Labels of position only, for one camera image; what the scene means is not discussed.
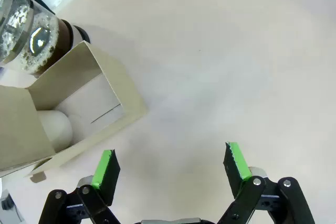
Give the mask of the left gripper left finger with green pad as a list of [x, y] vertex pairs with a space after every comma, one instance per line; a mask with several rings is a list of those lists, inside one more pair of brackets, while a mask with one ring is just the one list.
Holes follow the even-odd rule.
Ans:
[[82, 178], [71, 193], [52, 190], [45, 201], [39, 223], [119, 223], [112, 205], [120, 172], [115, 150], [102, 153], [94, 175]]

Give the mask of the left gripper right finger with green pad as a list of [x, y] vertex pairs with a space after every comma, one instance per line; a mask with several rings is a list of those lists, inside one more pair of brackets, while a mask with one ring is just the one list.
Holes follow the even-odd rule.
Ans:
[[227, 142], [223, 161], [234, 197], [218, 223], [249, 223], [256, 210], [266, 211], [273, 223], [315, 223], [298, 181], [271, 181], [259, 167], [249, 167], [236, 142]]

